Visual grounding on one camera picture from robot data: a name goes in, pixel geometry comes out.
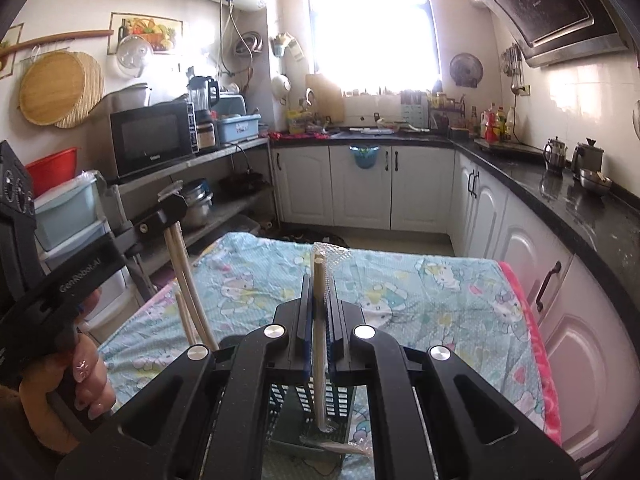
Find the chopsticks pair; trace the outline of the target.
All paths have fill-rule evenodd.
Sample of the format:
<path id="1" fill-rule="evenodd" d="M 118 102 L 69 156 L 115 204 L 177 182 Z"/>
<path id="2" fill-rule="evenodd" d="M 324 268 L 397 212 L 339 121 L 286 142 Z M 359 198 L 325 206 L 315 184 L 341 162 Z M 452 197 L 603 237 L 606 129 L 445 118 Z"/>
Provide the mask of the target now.
<path id="1" fill-rule="evenodd" d="M 200 295 L 196 289 L 180 222 L 174 223 L 164 231 L 164 239 L 179 285 L 175 297 L 186 340 L 190 346 L 201 341 L 209 350 L 217 351 L 219 346 L 209 327 Z"/>
<path id="2" fill-rule="evenodd" d="M 329 322 L 330 296 L 334 292 L 333 272 L 350 256 L 348 249 L 329 243 L 314 243 L 310 253 L 311 270 L 311 378 L 314 384 L 314 416 L 321 431 L 327 432 L 324 393 L 329 381 Z M 335 451 L 349 455 L 360 455 L 373 460 L 373 448 L 369 437 L 346 444 L 335 445 Z M 309 460 L 314 466 L 339 465 L 341 460 Z"/>

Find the pink towel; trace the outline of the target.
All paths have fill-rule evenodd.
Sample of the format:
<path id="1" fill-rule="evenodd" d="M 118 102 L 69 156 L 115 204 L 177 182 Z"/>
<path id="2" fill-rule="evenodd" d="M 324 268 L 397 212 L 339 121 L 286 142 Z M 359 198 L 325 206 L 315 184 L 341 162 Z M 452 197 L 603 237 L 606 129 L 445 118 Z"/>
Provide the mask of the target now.
<path id="1" fill-rule="evenodd" d="M 548 354 L 544 348 L 538 325 L 532 309 L 525 298 L 523 287 L 512 268 L 504 261 L 498 265 L 508 280 L 515 297 L 518 298 L 528 330 L 529 347 L 532 348 L 540 383 L 541 397 L 539 408 L 535 408 L 536 398 L 528 392 L 523 393 L 514 405 L 535 425 L 537 425 L 557 445 L 562 445 L 562 422 L 558 392 L 552 378 Z"/>

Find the plastic drawer tower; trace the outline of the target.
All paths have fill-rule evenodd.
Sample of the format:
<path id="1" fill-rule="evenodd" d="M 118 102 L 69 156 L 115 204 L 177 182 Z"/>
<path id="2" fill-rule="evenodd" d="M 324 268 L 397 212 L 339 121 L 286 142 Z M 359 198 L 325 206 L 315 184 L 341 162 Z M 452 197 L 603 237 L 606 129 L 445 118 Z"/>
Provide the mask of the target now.
<path id="1" fill-rule="evenodd" d="M 36 201 L 36 247 L 44 272 L 50 273 L 82 248 L 111 231 L 101 203 L 106 184 L 92 170 L 51 188 Z M 95 341 L 107 340 L 140 307 L 126 268 L 101 286 L 98 304 L 80 329 Z"/>

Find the red plastic basin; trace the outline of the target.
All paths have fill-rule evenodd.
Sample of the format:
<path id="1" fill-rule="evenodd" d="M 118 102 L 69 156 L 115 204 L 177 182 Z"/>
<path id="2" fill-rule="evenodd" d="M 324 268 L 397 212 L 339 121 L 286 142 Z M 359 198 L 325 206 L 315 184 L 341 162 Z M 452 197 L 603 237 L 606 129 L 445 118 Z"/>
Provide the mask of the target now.
<path id="1" fill-rule="evenodd" d="M 66 148 L 26 166 L 36 197 L 76 176 L 77 152 L 77 148 Z"/>

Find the green plastic utensil basket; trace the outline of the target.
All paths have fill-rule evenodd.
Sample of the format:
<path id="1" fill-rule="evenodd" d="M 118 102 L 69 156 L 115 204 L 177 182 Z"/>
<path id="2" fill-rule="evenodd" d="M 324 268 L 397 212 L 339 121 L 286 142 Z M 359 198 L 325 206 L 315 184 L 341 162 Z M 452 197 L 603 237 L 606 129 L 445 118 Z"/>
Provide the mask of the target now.
<path id="1" fill-rule="evenodd" d="M 319 429 L 314 416 L 314 384 L 271 385 L 267 446 L 271 452 L 304 460 L 341 460 L 335 445 L 348 442 L 355 389 L 328 382 L 324 393 L 327 432 Z"/>

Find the Hello Kitty table cloth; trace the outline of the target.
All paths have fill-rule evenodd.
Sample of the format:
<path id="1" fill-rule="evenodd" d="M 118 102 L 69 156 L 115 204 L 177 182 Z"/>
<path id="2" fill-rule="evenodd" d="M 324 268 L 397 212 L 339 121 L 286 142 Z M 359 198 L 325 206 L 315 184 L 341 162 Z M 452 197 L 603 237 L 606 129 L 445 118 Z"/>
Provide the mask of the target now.
<path id="1" fill-rule="evenodd" d="M 330 362 L 330 295 L 360 307 L 364 324 L 392 335 L 398 344 L 454 352 L 510 400 L 556 444 L 561 444 L 558 394 L 546 350 L 522 286 L 508 264 L 487 259 L 410 255 L 278 242 L 250 234 L 227 234 L 206 249 L 192 275 L 207 323 L 219 348 L 232 336 L 273 320 L 276 307 L 298 299 L 303 278 L 312 278 L 315 333 L 327 342 Z M 177 279 L 105 339 L 99 348 L 114 387 L 114 410 L 122 407 L 188 348 Z M 312 335 L 311 352 L 318 347 Z M 265 454 L 263 479 L 375 479 L 369 457 L 329 458 Z"/>

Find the steel pots stack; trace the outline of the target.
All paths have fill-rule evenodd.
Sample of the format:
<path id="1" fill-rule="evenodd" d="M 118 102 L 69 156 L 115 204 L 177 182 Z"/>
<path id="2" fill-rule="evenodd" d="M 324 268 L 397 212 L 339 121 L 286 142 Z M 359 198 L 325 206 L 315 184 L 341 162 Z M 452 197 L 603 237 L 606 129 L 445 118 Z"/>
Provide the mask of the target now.
<path id="1" fill-rule="evenodd" d="M 183 185 L 181 195 L 186 200 L 186 214 L 181 220 L 183 231 L 195 231 L 206 226 L 213 205 L 213 192 L 205 179 Z"/>

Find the metal shelf rack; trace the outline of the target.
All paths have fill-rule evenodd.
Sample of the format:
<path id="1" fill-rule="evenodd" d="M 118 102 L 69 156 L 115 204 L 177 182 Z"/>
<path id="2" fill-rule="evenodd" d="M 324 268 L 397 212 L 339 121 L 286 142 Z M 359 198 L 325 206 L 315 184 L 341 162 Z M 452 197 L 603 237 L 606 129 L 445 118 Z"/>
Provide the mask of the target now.
<path id="1" fill-rule="evenodd" d="M 107 187 L 105 201 L 119 223 L 174 193 L 188 204 L 181 221 L 186 246 L 208 240 L 221 226 L 264 197 L 273 198 L 269 140 L 263 136 L 224 144 L 126 183 Z"/>

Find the blue plastic box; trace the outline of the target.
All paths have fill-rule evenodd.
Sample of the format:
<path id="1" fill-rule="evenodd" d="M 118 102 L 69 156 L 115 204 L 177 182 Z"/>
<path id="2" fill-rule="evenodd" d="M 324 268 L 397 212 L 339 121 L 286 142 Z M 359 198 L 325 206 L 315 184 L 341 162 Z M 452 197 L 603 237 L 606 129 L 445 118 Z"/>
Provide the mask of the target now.
<path id="1" fill-rule="evenodd" d="M 258 136 L 262 115 L 250 114 L 240 94 L 223 93 L 214 111 L 217 114 L 215 129 L 219 144 L 239 142 Z"/>

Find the black blender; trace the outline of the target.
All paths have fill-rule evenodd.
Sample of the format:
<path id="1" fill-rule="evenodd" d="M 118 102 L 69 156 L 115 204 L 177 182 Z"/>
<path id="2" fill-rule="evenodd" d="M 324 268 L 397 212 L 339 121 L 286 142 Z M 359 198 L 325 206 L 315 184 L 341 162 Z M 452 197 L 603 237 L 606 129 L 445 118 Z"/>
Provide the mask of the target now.
<path id="1" fill-rule="evenodd" d="M 216 145 L 215 119 L 212 113 L 220 99 L 219 84 L 212 76 L 195 75 L 193 67 L 190 67 L 186 74 L 188 75 L 186 85 L 188 98 L 195 114 L 198 150 L 204 152 Z"/>

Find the steel kettle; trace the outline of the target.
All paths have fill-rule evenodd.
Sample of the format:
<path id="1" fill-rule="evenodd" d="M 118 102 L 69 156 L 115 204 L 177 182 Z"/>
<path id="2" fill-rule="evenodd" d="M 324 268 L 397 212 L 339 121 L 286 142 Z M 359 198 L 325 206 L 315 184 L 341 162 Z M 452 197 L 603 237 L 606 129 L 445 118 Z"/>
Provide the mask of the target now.
<path id="1" fill-rule="evenodd" d="M 547 171 L 562 174 L 565 168 L 566 144 L 557 136 L 544 146 L 544 166 Z"/>

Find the dark teapot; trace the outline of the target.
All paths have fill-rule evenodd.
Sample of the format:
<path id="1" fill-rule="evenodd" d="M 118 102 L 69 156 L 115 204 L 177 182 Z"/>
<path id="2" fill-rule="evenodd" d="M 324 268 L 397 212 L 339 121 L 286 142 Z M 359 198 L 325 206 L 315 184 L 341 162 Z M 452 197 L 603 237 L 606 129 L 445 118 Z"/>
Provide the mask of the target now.
<path id="1" fill-rule="evenodd" d="M 572 157 L 573 177 L 575 180 L 580 178 L 580 172 L 583 169 L 590 171 L 600 171 L 602 169 L 604 151 L 598 148 L 596 140 L 587 138 L 585 142 L 578 142 L 574 148 Z"/>

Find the blue hanging bin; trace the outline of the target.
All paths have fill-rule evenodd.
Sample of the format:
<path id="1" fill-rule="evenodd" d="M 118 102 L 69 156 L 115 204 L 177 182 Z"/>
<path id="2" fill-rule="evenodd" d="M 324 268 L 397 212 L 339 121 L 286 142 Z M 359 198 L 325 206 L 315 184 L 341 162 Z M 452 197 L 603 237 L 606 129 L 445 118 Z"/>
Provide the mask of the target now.
<path id="1" fill-rule="evenodd" d="M 355 164 L 360 169 L 370 169 L 375 166 L 378 159 L 380 147 L 377 145 L 357 146 L 349 145 L 350 154 L 354 158 Z"/>

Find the black range hood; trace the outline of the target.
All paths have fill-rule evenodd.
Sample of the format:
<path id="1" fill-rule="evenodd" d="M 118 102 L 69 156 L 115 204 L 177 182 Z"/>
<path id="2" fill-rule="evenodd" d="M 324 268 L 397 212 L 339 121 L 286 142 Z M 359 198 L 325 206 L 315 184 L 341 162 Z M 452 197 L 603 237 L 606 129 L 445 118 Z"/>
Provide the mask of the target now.
<path id="1" fill-rule="evenodd" d="M 539 68 L 628 49 L 602 0 L 480 0 Z"/>

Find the wall exhaust fan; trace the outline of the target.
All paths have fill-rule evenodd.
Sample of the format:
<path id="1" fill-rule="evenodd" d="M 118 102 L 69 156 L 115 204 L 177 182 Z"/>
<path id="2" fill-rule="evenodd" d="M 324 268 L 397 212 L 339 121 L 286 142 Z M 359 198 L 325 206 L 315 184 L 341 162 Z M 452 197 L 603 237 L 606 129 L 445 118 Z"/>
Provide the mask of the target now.
<path id="1" fill-rule="evenodd" d="M 476 88 L 484 77 L 484 66 L 475 55 L 462 52 L 451 59 L 449 75 L 457 87 Z"/>

